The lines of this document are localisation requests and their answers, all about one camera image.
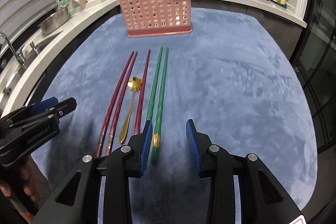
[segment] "plastic bottle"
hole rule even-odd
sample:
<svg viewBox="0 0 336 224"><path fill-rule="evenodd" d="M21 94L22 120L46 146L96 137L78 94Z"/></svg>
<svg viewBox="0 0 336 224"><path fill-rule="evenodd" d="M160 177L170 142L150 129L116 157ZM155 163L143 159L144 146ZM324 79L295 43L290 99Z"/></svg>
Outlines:
<svg viewBox="0 0 336 224"><path fill-rule="evenodd" d="M58 7L62 9L63 7L67 6L67 3L65 0L58 0Z"/></svg>

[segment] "green chopstick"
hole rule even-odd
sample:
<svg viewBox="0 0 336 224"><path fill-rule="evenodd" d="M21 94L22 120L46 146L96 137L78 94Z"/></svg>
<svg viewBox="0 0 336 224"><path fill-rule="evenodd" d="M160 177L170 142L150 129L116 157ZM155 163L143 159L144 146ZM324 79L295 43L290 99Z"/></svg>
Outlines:
<svg viewBox="0 0 336 224"><path fill-rule="evenodd" d="M157 162L159 158L162 110L163 110L163 100L165 97L168 51L169 51L169 48L166 49L165 63L163 65L159 103L157 104L156 122L155 122L154 134L153 134L151 161L154 161L154 162Z"/></svg>
<svg viewBox="0 0 336 224"><path fill-rule="evenodd" d="M154 81L151 91L151 97L149 99L148 111L147 111L147 118L146 120L152 120L153 117L153 109L154 109L154 101L155 101L155 94L156 94L156 86L158 84L159 78L159 71L160 71L160 64L161 64L161 57L162 57L163 47L160 49L159 58L157 59L156 70L154 75Z"/></svg>

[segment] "blue gripper pad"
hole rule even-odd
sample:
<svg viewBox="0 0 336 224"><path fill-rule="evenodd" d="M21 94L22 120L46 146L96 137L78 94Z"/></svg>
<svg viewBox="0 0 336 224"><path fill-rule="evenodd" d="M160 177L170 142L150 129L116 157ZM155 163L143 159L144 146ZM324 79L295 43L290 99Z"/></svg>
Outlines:
<svg viewBox="0 0 336 224"><path fill-rule="evenodd" d="M191 123L192 123L192 120L187 121L187 124L185 126L185 131L187 135L189 151L191 154L191 162L192 162L195 172L197 173L198 176L200 176L202 172L201 155L200 155L200 151L198 149L196 139L195 139L195 134L197 134L197 131L194 126L194 123L193 125L191 125Z"/></svg>
<svg viewBox="0 0 336 224"><path fill-rule="evenodd" d="M45 112L46 109L53 107L58 104L58 99L56 97L51 97L47 100L42 101L36 105L33 105L30 110L32 116Z"/></svg>
<svg viewBox="0 0 336 224"><path fill-rule="evenodd" d="M151 143L152 143L152 136L153 136L153 124L150 121L149 126L147 127L146 132L142 132L142 134L146 134L145 139L143 141L141 153L140 153L140 175L143 176L147 169L147 163L148 163L148 157L149 157L149 151L151 149Z"/></svg>

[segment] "steel pot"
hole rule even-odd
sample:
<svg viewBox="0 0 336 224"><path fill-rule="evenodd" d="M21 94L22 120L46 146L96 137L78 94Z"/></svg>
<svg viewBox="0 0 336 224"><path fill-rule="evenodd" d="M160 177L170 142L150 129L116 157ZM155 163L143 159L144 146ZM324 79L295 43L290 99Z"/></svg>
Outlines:
<svg viewBox="0 0 336 224"><path fill-rule="evenodd" d="M43 20L39 27L44 35L48 35L61 27L70 18L68 6L61 8L56 13L50 15L47 19Z"/></svg>

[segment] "white countertop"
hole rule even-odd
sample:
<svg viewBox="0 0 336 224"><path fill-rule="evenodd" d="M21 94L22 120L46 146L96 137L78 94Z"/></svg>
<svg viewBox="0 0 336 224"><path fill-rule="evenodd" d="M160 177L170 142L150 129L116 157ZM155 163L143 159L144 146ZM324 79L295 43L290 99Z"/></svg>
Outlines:
<svg viewBox="0 0 336 224"><path fill-rule="evenodd" d="M288 19L302 27L306 27L306 23L297 18L292 12L286 10L271 1L266 0L223 0L228 2L234 2L238 4L248 5L255 8L265 10L273 13L285 19ZM55 32L49 36L61 32L32 62L26 72L23 74L16 87L14 88L11 96L8 99L6 107L2 113L2 116L7 115L15 109L18 109L24 105L30 92L34 88L36 82L39 80L43 72L50 65L52 60L84 29L86 29L91 23L96 21L99 17L115 8L119 5L118 0L93 0L89 2L86 8L82 11L76 11L72 18L66 22L63 26L58 28ZM38 44L45 39L41 31L37 31L26 43L30 42ZM9 70L12 66L8 66L1 73L0 79L6 74L6 70Z"/></svg>

